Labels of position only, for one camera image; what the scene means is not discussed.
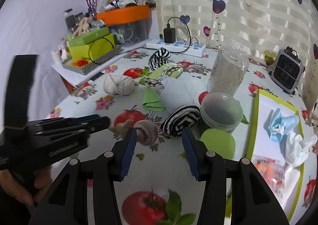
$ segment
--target power strip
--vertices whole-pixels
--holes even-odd
[[[148,43],[146,43],[146,47],[148,48],[166,48],[169,52],[181,52],[188,48],[188,45],[186,45],[184,42],[176,41],[174,43],[165,43],[164,40],[151,40]],[[202,57],[204,52],[206,51],[206,45],[202,44],[193,44],[190,46],[190,48],[184,52],[184,54],[187,55],[193,55],[196,57]]]

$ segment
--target tablecloth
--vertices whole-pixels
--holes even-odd
[[[161,123],[169,116],[169,113],[166,110],[154,112],[143,108],[142,100],[145,87],[138,85],[138,79],[143,75],[143,70],[148,67],[148,60],[152,53],[153,51],[145,49],[132,52],[104,70],[106,74],[125,74],[135,79],[136,87],[132,94],[128,96],[108,95],[103,89],[105,79],[103,75],[95,82],[90,81],[84,85],[87,89],[82,95],[83,98],[73,95],[68,96],[48,117],[80,117],[99,114],[108,116],[114,123],[123,123],[127,119],[132,119],[134,122],[149,120],[149,127],[147,128],[158,129],[157,138],[151,138],[150,145],[137,143],[128,176],[125,177],[123,182],[115,182],[114,185],[122,222],[129,225],[155,225],[157,220],[167,217],[164,206],[170,196],[181,203],[181,217],[184,223],[180,224],[196,224],[205,183],[197,182],[192,177],[185,159],[181,138],[171,137],[160,130]],[[187,86],[193,87],[190,94],[196,98],[195,103],[197,105],[199,105],[199,96],[201,95],[202,98],[204,93],[201,93],[206,91],[206,83],[216,54],[215,51],[207,50],[202,58],[185,54],[173,54],[170,58],[170,61],[182,64],[184,73],[180,78],[183,77],[184,79],[184,75],[187,75]],[[259,89],[274,94],[294,105],[302,116],[301,123],[304,136],[313,135],[311,121],[298,91],[295,90],[294,95],[285,93],[270,79],[266,65],[253,59],[249,59],[249,62],[248,71],[234,95],[234,98],[240,101],[247,121],[241,122],[232,132],[236,142],[234,160],[239,160],[244,156],[251,127],[253,97]],[[72,157],[77,157],[81,161],[94,159],[105,151],[111,150],[114,143],[119,139],[119,134],[114,134],[109,130],[92,134],[89,139],[89,147]],[[55,175],[68,160],[69,158],[55,165],[53,171]],[[303,181],[299,181],[302,183],[302,189],[294,215],[290,221],[291,224],[298,221],[311,203],[316,171],[317,156],[311,152],[304,166]],[[89,182],[89,189],[89,192],[92,193],[91,181]],[[143,208],[142,204],[147,201],[148,203],[151,202],[152,208]],[[289,201],[285,208],[287,214],[292,208],[292,203],[293,201]],[[88,216],[89,220],[93,222],[91,204],[88,205]]]

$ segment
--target power adapter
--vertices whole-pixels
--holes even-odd
[[[175,28],[171,28],[169,24],[167,24],[167,28],[163,30],[163,37],[165,43],[174,43],[175,42]]]

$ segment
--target human hand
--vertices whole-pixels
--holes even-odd
[[[22,185],[20,185],[11,175],[8,169],[0,171],[0,185],[2,189],[17,201],[27,205],[33,205],[34,202],[39,203],[50,185],[52,180],[50,177],[51,166],[42,169],[34,180],[34,187],[39,189],[35,196],[32,196]]]

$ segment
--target plastic bowl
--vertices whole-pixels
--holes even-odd
[[[208,127],[226,132],[232,132],[243,118],[239,101],[220,92],[209,93],[204,97],[200,113]]]

